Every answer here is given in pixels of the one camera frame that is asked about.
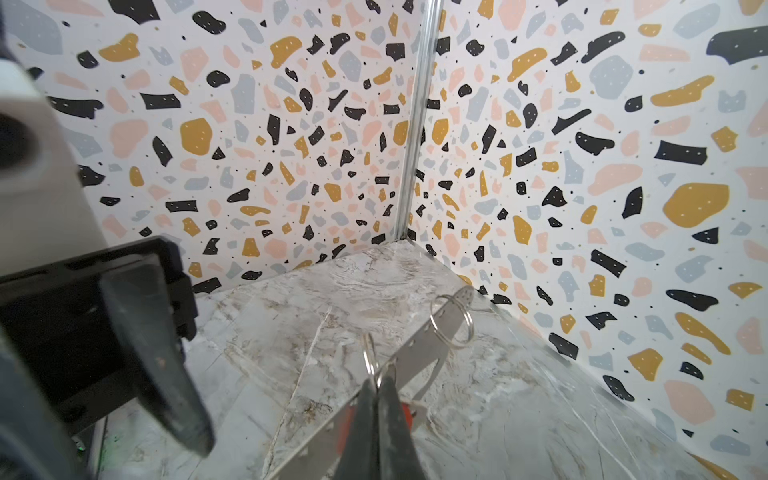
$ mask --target marble surface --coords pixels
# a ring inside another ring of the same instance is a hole
[[[108,419],[100,478],[265,478],[359,387],[363,333],[382,362],[427,320],[435,295],[463,285],[398,242],[198,299],[186,365],[216,447],[205,459],[184,451],[129,402]],[[450,355],[423,399],[414,440],[429,478],[712,478],[479,294],[472,316],[475,341]]]

